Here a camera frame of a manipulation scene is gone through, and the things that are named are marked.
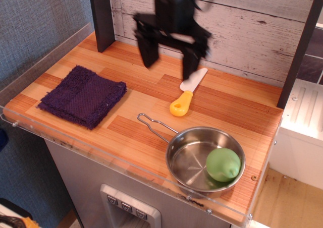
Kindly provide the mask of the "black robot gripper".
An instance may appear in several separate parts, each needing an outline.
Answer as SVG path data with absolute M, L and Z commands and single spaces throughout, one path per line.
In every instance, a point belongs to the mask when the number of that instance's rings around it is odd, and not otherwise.
M 195 10 L 202 10 L 195 0 L 154 0 L 154 14 L 137 13 L 135 36 L 146 68 L 159 58 L 158 45 L 179 49 L 183 53 L 183 80 L 198 68 L 201 57 L 208 54 L 210 33 L 194 20 Z

